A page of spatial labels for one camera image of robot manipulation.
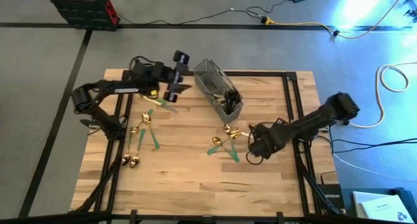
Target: butcher block tabletop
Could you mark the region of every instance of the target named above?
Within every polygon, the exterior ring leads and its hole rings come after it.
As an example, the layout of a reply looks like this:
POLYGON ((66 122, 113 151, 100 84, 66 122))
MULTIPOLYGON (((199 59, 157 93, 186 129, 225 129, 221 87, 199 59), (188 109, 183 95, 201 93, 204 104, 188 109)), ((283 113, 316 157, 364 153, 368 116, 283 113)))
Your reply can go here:
MULTIPOLYGON (((296 74, 304 113, 308 114, 320 106, 313 72, 296 74)), ((116 80, 121 76, 122 70, 109 69, 104 78, 116 80)), ((230 80, 243 95, 244 102, 238 119, 230 123, 232 128, 249 132, 249 124, 273 122, 278 117, 289 119, 281 77, 232 76, 230 80)), ((276 212, 283 212, 287 217, 303 216, 292 144, 288 143, 260 165, 246 161, 248 138, 243 135, 235 140, 238 163, 222 149, 208 155, 207 151, 214 146, 214 136, 227 139, 223 123, 194 85, 194 78, 186 76, 184 83, 193 87, 179 95, 177 103, 169 104, 178 113, 134 95, 128 129, 141 122, 143 112, 153 109, 151 126, 160 149, 155 149, 149 129, 142 124, 141 128, 147 131, 139 151, 140 163, 133 169, 128 165, 121 167, 113 213, 129 214, 137 210, 138 214, 150 215, 275 216, 276 212)), ((293 86, 289 86, 296 113, 293 86)), ((166 85, 161 85, 160 96, 165 89, 166 85)), ((116 100, 117 96, 108 96, 100 107, 112 114, 116 100)), ((139 134, 136 134, 132 138, 132 156, 138 141, 139 134)), ((89 136, 72 210, 79 207, 98 184, 106 146, 107 139, 101 131, 89 136)), ((311 154, 317 181, 321 173, 335 171, 327 141, 315 139, 311 154)), ((326 174, 325 180, 329 184, 338 182, 335 173, 326 174)), ((313 212, 309 187, 307 191, 310 212, 313 212)), ((108 193, 109 186, 104 192, 102 209, 107 205, 108 193)))

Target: black metal frame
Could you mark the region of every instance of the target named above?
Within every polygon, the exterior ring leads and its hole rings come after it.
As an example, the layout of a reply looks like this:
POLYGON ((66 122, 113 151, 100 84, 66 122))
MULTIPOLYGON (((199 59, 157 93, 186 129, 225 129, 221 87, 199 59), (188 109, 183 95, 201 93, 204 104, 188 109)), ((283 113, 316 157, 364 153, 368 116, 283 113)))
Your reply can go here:
MULTIPOLYGON (((298 117, 303 117, 302 103, 300 97, 300 90, 298 88, 298 80, 296 72, 250 72, 250 71, 228 71, 225 72, 228 76, 267 76, 267 77, 280 77, 283 80, 283 88, 285 94, 285 102, 287 104, 288 117, 294 120, 293 107, 291 103, 291 95, 289 92, 289 82, 293 82, 294 94, 296 99, 296 108, 298 117)), ((188 72, 185 76, 191 76, 193 72, 188 72)), ((126 107, 124 110, 123 128, 126 133, 128 120, 130 116, 130 109, 132 106, 133 94, 128 95, 126 107)), ((123 101, 123 94, 118 95, 117 103, 115 106, 115 115, 121 114, 121 107, 123 101)), ((119 141, 115 159, 110 164, 111 153, 113 152, 114 141, 108 141, 106 154, 104 157, 102 173, 100 176, 100 182, 89 198, 81 205, 77 210, 71 211, 68 214, 59 214, 52 216, 40 216, 40 217, 24 217, 17 219, 1 220, 1 223, 90 223, 94 221, 107 221, 111 223, 112 219, 126 219, 131 220, 131 223, 137 223, 142 220, 184 220, 184 221, 202 221, 203 223, 213 223, 215 221, 275 221, 283 223, 283 221, 307 221, 306 216, 310 215, 308 207, 308 198, 306 192, 306 185, 304 179, 306 179, 309 185, 312 186, 313 191, 313 203, 315 206, 316 214, 321 213, 320 203, 318 196, 324 196, 317 183, 315 183, 315 174, 313 160, 311 158, 311 152, 307 143, 303 143, 304 152, 306 155, 306 166, 301 160, 300 149, 298 147, 299 142, 293 141, 293 148, 295 154, 296 171, 298 177, 298 186, 300 190, 300 197, 302 203, 302 209, 304 217, 285 217, 281 212, 277 212, 276 217, 237 217, 237 216, 166 216, 166 215, 138 215, 137 210, 132 210, 130 215, 111 214, 113 210, 113 203, 116 195, 117 181, 119 179, 119 170, 121 167, 122 150, 124 147, 124 139, 119 141), (108 205, 105 211, 101 210, 101 203, 104 193, 104 187, 111 178, 110 191, 108 205), (95 203, 94 212, 89 212, 91 206, 95 203)))

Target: wire mesh basket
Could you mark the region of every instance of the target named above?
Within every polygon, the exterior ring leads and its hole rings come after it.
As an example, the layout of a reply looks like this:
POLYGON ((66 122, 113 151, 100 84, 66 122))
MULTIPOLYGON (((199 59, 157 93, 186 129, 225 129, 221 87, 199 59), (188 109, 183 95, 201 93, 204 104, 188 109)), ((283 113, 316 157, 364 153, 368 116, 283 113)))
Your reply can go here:
POLYGON ((212 60, 205 59, 194 68, 195 84, 204 94, 215 112, 219 115, 224 124, 229 124, 236 120, 242 111, 243 102, 240 101, 234 111, 226 114, 225 105, 220 105, 215 101, 213 94, 224 96, 227 91, 236 89, 226 74, 212 60))

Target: concrete floor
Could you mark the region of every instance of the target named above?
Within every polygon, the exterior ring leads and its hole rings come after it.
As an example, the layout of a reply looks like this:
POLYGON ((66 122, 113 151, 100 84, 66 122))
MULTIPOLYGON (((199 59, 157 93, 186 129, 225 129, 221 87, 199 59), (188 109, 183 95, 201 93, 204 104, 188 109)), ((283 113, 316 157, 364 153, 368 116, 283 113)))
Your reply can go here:
MULTIPOLYGON (((116 10, 136 23, 163 19, 192 20, 228 8, 266 7, 282 0, 112 0, 116 10)), ((395 0, 306 0, 276 7, 276 21, 320 21, 342 28, 373 25, 395 0)), ((398 5, 381 25, 410 25, 398 5)), ((0 0, 1 22, 63 23, 49 0, 0 0)), ((229 13, 200 23, 258 24, 245 14, 229 13)), ((0 219, 16 217, 48 136, 69 73, 85 32, 74 29, 0 28, 0 219)), ((170 61, 177 49, 191 55, 191 66, 208 58, 223 69, 313 70, 321 102, 337 91, 348 92, 360 106, 354 120, 372 124, 379 118, 375 101, 375 72, 382 64, 415 61, 417 35, 412 32, 372 32, 358 40, 336 41, 324 31, 251 31, 121 29, 94 32, 75 87, 99 80, 107 68, 126 68, 135 55, 170 61)), ((410 77, 404 93, 381 88, 386 120, 359 130, 335 126, 334 139, 380 143, 415 137, 417 116, 415 66, 403 67, 410 77)), ((387 72, 387 83, 400 88, 401 76, 387 72)), ((31 215, 65 213, 70 205, 87 140, 87 128, 68 103, 31 215)), ((335 144, 337 150, 354 145, 335 144)), ((417 180, 417 149, 410 145, 341 154, 349 163, 400 178, 417 180)), ((411 189, 400 182, 349 167, 335 159, 344 188, 411 189)))

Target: white cable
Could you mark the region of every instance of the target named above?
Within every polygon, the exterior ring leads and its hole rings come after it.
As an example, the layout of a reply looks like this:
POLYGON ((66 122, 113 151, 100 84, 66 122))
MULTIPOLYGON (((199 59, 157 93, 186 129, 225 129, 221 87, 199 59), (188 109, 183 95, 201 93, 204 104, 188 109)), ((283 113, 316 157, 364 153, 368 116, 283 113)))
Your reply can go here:
POLYGON ((381 110, 381 117, 380 117, 379 121, 377 123, 371 125, 371 126, 361 126, 361 125, 349 123, 350 125, 356 126, 356 127, 359 127, 359 128, 372 128, 372 127, 378 126, 384 120, 385 111, 384 111, 384 107, 382 106, 382 103, 381 103, 381 96, 379 94, 379 78, 381 79, 382 85, 384 85, 384 87, 387 88, 389 91, 403 92, 403 91, 407 90, 408 87, 409 87, 409 84, 410 84, 409 78, 403 73, 403 71, 401 71, 399 68, 397 68, 397 66, 405 65, 405 64, 417 64, 417 62, 401 63, 401 64, 384 64, 381 67, 379 67, 378 70, 377 70, 376 82, 375 83, 376 83, 376 91, 377 91, 377 103, 378 103, 379 109, 381 110), (395 70, 403 76, 403 78, 405 80, 405 87, 404 88, 402 88, 400 90, 396 90, 396 89, 393 89, 393 88, 387 86, 387 84, 385 84, 384 74, 385 74, 385 71, 387 71, 389 69, 395 70))
POLYGON ((394 179, 394 180, 397 180, 397 181, 401 181, 401 182, 417 182, 417 181, 403 180, 403 179, 399 179, 399 178, 394 178, 394 177, 387 176, 387 175, 383 175, 383 174, 380 174, 380 173, 377 173, 377 172, 374 172, 374 171, 370 171, 369 169, 364 169, 364 168, 361 168, 361 167, 359 167, 359 166, 352 165, 351 163, 348 163, 348 162, 346 162, 346 161, 342 160, 342 159, 341 159, 338 155, 336 155, 336 154, 333 154, 333 156, 334 156, 334 157, 336 157, 337 159, 339 159, 340 161, 342 161, 343 163, 345 163, 345 164, 347 164, 347 165, 351 166, 351 167, 354 167, 354 168, 357 168, 357 169, 361 169, 361 170, 363 170, 363 171, 370 172, 370 173, 373 173, 373 174, 375 174, 375 175, 384 176, 384 177, 386 177, 386 178, 391 178, 391 179, 394 179))

